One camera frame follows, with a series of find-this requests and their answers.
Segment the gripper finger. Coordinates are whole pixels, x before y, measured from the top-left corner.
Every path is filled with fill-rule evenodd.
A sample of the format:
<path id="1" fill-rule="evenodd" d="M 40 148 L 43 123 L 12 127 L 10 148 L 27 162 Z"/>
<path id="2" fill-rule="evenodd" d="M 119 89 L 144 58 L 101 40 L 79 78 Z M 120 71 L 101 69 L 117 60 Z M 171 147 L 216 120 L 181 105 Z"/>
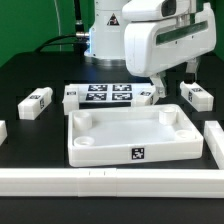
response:
<path id="1" fill-rule="evenodd" d="M 166 82 L 164 73 L 156 73 L 150 77 L 156 88 L 156 93 L 160 98 L 166 97 Z"/>
<path id="2" fill-rule="evenodd" d="M 184 75 L 185 83 L 194 83 L 196 81 L 199 65 L 200 65 L 199 58 L 194 58 L 187 62 L 186 72 Z"/>

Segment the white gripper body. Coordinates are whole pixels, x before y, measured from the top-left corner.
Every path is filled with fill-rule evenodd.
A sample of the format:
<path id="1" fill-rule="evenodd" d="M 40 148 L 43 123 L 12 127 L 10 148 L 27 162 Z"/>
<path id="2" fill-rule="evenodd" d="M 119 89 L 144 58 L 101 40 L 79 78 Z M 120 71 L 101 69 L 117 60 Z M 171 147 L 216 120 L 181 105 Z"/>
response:
<path id="1" fill-rule="evenodd" d="M 194 59 L 216 45 L 211 5 L 194 2 L 129 2 L 124 33 L 125 60 L 135 76 L 151 76 Z"/>

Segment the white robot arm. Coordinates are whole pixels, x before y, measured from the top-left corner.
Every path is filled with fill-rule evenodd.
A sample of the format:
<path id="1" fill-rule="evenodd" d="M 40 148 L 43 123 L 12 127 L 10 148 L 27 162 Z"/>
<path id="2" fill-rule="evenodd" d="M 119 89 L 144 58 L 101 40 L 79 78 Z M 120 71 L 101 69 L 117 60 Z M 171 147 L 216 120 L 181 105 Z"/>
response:
<path id="1" fill-rule="evenodd" d="M 166 96 L 165 71 L 187 64 L 185 81 L 197 77 L 199 57 L 216 45 L 211 5 L 196 0 L 94 0 L 85 57 L 104 66 L 124 65 L 130 74 L 148 77 Z"/>

